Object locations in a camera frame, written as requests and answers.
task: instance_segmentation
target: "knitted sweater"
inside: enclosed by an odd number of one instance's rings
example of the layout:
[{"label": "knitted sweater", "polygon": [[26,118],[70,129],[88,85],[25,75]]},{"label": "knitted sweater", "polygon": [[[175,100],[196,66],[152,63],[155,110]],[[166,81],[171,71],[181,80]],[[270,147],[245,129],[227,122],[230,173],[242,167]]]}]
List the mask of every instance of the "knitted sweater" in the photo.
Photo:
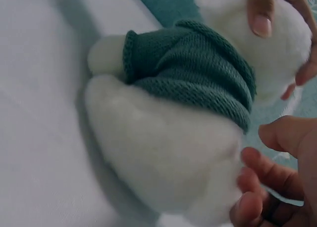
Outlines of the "knitted sweater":
[{"label": "knitted sweater", "polygon": [[123,50],[127,83],[184,105],[208,109],[245,133],[256,94],[253,70],[218,33],[195,21],[136,34]]}]

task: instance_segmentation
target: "white fabric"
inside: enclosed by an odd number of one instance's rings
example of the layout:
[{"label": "white fabric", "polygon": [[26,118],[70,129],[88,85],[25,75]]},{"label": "white fabric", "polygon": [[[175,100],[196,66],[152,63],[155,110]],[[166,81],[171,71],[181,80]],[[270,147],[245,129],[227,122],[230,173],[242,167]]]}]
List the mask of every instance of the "white fabric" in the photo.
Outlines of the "white fabric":
[{"label": "white fabric", "polygon": [[139,0],[0,0],[0,226],[154,225],[105,167],[83,116],[98,36],[85,8],[102,35],[160,27]]}]

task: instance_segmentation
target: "sweater sleeve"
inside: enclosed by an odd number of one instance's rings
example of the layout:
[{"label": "sweater sleeve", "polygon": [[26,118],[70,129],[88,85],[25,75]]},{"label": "sweater sleeve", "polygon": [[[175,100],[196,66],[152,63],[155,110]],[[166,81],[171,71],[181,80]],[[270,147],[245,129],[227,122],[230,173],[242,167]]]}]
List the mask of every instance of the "sweater sleeve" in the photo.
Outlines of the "sweater sleeve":
[{"label": "sweater sleeve", "polygon": [[159,72],[157,64],[190,30],[182,27],[161,29],[137,34],[129,31],[123,49],[123,63],[127,83],[153,77]]}]

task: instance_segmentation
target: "stuffed bear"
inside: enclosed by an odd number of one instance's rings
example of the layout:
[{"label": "stuffed bear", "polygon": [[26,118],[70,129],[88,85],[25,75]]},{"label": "stuffed bear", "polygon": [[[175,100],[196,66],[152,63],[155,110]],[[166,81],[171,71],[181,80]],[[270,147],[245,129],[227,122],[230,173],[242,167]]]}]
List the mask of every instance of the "stuffed bear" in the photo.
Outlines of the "stuffed bear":
[{"label": "stuffed bear", "polygon": [[272,37],[247,0],[195,0],[203,21],[107,36],[91,49],[85,102],[105,160],[146,205],[198,227],[229,222],[254,103],[270,105],[310,56],[311,31],[275,0]]}]

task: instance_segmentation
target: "hand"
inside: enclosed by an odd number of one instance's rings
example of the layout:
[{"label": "hand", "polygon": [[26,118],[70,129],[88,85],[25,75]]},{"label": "hand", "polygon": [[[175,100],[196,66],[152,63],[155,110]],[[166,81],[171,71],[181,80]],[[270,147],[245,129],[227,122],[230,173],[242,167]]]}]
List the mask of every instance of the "hand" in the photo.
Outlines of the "hand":
[{"label": "hand", "polygon": [[[246,167],[238,178],[243,195],[231,210],[233,225],[317,226],[317,119],[285,116],[260,127],[259,135],[267,147],[297,158],[299,172],[273,163],[254,148],[245,148],[242,160]],[[304,201],[303,207],[279,201],[260,183],[285,198]]]},{"label": "hand", "polygon": [[[296,84],[291,85],[282,99],[290,97],[295,85],[302,86],[317,75],[317,25],[306,0],[286,0],[303,16],[312,33],[312,53],[309,61],[299,69]],[[252,31],[263,38],[271,35],[271,22],[274,21],[274,0],[248,0],[248,19]]]}]

